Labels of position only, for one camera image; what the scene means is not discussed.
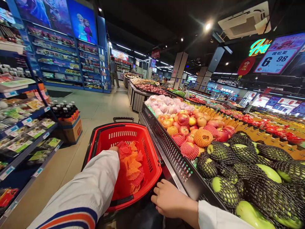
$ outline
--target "air conditioner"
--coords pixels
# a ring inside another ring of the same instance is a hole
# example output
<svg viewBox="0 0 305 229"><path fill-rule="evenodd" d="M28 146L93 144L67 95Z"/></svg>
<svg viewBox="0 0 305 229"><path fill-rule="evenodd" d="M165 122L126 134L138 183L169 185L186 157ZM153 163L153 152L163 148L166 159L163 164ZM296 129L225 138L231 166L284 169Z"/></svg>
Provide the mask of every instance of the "air conditioner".
<svg viewBox="0 0 305 229"><path fill-rule="evenodd" d="M262 34L269 20L268 1L218 22L229 39ZM265 33L271 30L269 22Z"/></svg>

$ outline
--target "striped sleeve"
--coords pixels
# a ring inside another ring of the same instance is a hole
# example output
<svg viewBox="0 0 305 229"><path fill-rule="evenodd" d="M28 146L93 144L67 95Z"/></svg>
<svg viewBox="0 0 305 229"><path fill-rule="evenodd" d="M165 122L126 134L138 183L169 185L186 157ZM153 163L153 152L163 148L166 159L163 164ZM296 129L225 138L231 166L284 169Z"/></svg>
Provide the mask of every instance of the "striped sleeve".
<svg viewBox="0 0 305 229"><path fill-rule="evenodd" d="M79 207L56 213L36 229L60 229L67 227L94 229L97 220L98 216L95 211L87 207Z"/></svg>

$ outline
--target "supermarket aisle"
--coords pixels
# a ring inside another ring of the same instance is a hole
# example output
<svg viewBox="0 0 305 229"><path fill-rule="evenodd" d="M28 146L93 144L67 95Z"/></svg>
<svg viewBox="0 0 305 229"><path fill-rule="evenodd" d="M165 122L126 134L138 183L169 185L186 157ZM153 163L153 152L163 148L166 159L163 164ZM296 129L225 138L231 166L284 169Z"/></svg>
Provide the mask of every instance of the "supermarket aisle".
<svg viewBox="0 0 305 229"><path fill-rule="evenodd" d="M73 91L66 98L57 100L75 101L81 112L83 133L76 145L57 151L0 229L25 229L42 211L52 195L80 172L95 127L113 122L113 117L133 117L138 121L138 114L133 112L129 105L127 89L121 81L120 85L121 87L115 87L111 94L47 87L52 90Z"/></svg>

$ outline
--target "shopping basket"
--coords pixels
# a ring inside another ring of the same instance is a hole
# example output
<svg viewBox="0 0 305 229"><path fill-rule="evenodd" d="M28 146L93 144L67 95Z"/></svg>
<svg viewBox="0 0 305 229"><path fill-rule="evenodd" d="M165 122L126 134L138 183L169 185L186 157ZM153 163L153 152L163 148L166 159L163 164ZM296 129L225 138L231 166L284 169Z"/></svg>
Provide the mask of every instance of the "shopping basket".
<svg viewBox="0 0 305 229"><path fill-rule="evenodd" d="M116 122L120 119L132 120L132 122ZM126 198L111 201L110 207L106 212L114 212L127 208L140 200L152 189L162 173L160 158L147 127L134 123L134 119L129 117L115 117L113 118L113 121L114 123L96 127L92 131L83 168L102 150L108 150L121 141L124 141L127 144L135 141L139 153L141 152L143 154L142 167L144 179L141 183L141 188L137 193Z"/></svg>

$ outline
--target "neon sign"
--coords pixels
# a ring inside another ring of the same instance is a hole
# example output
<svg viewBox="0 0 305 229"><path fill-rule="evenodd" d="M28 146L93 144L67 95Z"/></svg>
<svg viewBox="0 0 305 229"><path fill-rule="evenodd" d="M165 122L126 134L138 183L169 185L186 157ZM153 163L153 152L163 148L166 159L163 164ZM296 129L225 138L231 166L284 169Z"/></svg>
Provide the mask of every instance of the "neon sign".
<svg viewBox="0 0 305 229"><path fill-rule="evenodd" d="M271 45L272 40L260 39L253 43L250 47L249 56L256 56L259 53L263 54L267 51L269 46Z"/></svg>

